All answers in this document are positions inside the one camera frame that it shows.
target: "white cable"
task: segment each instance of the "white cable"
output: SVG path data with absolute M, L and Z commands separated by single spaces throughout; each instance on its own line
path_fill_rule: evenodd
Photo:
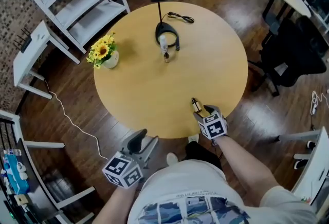
M 48 83 L 47 83 L 46 80 L 45 80 L 45 83 L 46 83 L 46 85 L 47 85 L 48 91 L 49 91 L 51 94 L 55 95 L 56 99 L 61 103 L 61 106 L 62 106 L 62 108 L 63 108 L 63 114 L 64 114 L 64 116 L 66 116 L 66 117 L 70 120 L 71 124 L 72 124 L 73 126 L 75 126 L 77 129 L 79 129 L 81 132 L 83 132 L 83 133 L 86 134 L 86 135 L 89 135 L 89 136 L 94 137 L 94 138 L 96 139 L 97 149 L 98 149 L 98 154 L 99 154 L 99 156 L 102 157 L 102 158 L 104 158 L 104 159 L 106 159 L 106 160 L 108 160 L 108 158 L 103 157 L 103 156 L 101 155 L 101 151 L 100 151 L 100 148 L 99 148 L 98 138 L 97 138 L 96 136 L 93 136 L 93 135 L 89 134 L 89 133 L 86 133 L 86 132 L 85 132 L 84 130 L 82 130 L 80 127 L 78 127 L 77 125 L 73 124 L 71 118 L 65 113 L 65 108 L 64 108 L 64 106 L 63 106 L 62 101 L 61 101 L 60 99 L 58 99 L 57 94 L 55 94 L 53 91 L 51 91 L 51 90 L 49 89 L 49 86 L 48 86 Z
M 326 97 L 323 93 L 321 93 L 321 98 L 320 98 L 320 97 L 317 95 L 317 92 L 316 92 L 316 91 L 313 91 L 313 92 L 312 92 L 312 100 L 311 100 L 311 102 L 310 102 L 310 115 L 313 115 L 313 112 L 312 112 L 312 110 L 313 110 L 313 106 L 317 107 L 317 106 L 319 105 L 319 102 L 318 102 L 318 101 L 320 101 L 320 103 L 321 103 L 322 100 L 323 100 L 323 97 L 325 98 L 325 101 L 326 101 L 327 106 L 328 106 L 328 109 L 329 109 L 329 104 L 328 104 L 328 99 L 327 99 L 327 97 Z

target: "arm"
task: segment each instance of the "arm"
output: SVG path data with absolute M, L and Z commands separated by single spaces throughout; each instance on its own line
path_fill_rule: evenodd
M 135 184 L 129 189 L 115 189 L 93 224 L 125 224 L 137 186 Z
M 246 190 L 250 190 L 255 203 L 259 204 L 268 190 L 279 185 L 270 169 L 232 138 L 217 137 L 215 141 L 220 146 L 241 185 Z

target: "white shirt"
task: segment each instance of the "white shirt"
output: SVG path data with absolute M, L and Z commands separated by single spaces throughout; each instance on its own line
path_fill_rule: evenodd
M 187 160 L 162 169 L 144 184 L 128 224 L 316 223 L 311 207 L 281 186 L 247 207 L 224 173 L 204 161 Z

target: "round wooden table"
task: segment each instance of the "round wooden table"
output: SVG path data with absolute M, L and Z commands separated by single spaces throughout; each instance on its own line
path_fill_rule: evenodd
M 95 69 L 95 85 L 104 106 L 125 126 L 146 128 L 149 136 L 188 137 L 200 132 L 192 97 L 218 106 L 225 117 L 236 107 L 247 82 L 246 52 L 234 30 L 205 8 L 165 2 L 161 11 L 195 19 L 187 24 L 164 18 L 179 34 L 180 51 L 169 48 L 170 62 L 164 61 L 155 40 L 157 4 L 139 8 L 111 28 L 119 63 L 114 69 Z

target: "white table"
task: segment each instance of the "white table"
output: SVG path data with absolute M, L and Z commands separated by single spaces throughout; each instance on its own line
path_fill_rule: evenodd
M 36 89 L 28 84 L 23 84 L 22 79 L 28 73 L 37 77 L 40 80 L 45 78 L 38 74 L 36 71 L 31 70 L 36 60 L 40 57 L 41 53 L 47 47 L 47 43 L 53 43 L 57 48 L 59 48 L 65 55 L 67 55 L 75 63 L 79 64 L 80 61 L 74 57 L 70 52 L 68 52 L 68 46 L 45 24 L 41 21 L 40 24 L 31 34 L 32 41 L 24 51 L 24 53 L 19 52 L 14 59 L 13 70 L 14 70 L 14 85 L 37 95 L 46 97 L 48 99 L 52 98 L 51 94 L 48 94 L 42 90 Z
M 293 12 L 296 10 L 298 13 L 300 13 L 302 16 L 307 16 L 307 17 L 310 17 L 311 14 L 310 14 L 310 11 L 307 7 L 307 5 L 303 2 L 303 0 L 283 0 L 286 2 L 286 4 L 288 4 L 289 6 L 292 7 L 293 11 L 290 11 L 289 14 L 287 15 L 287 17 L 290 17 L 292 16 Z M 273 4 L 274 0 L 269 0 L 264 12 L 263 12 L 263 16 L 264 14 L 266 15 L 269 11 L 269 9 L 271 8 L 272 4 Z M 286 9 L 287 5 L 286 6 L 283 6 L 281 11 L 279 12 L 278 16 L 277 16 L 277 19 L 279 19 L 284 10 Z
M 278 140 L 312 140 L 316 147 L 310 154 L 294 154 L 298 160 L 308 160 L 292 192 L 299 198 L 310 198 L 309 204 L 317 196 L 329 172 L 329 138 L 325 128 L 292 135 L 280 135 Z

